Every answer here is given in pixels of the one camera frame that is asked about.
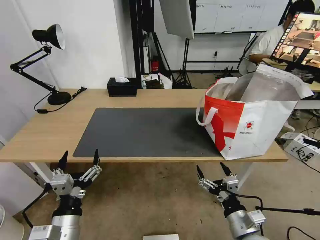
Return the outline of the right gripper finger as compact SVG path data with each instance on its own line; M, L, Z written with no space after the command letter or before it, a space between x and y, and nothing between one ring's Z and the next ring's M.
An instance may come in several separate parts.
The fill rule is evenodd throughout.
M197 168L197 176L199 179L198 184L209 192L213 192L218 189L218 185L204 177L203 172L201 171L199 165L196 165Z
M236 174L233 174L232 171L227 167L223 162L220 162L221 168L225 174L224 179L227 178L237 178Z

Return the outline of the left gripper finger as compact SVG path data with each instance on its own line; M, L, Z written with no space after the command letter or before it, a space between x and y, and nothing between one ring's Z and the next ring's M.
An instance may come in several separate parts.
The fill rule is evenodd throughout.
M67 163L67 157L68 157L68 150L65 151L62 158L58 161L57 167L52 170L52 174L54 176L64 174L64 170L66 168L66 163Z
M78 186L90 186L93 181L100 175L102 168L99 166L100 158L98 149L95 150L93 157L93 166L90 167L78 181Z

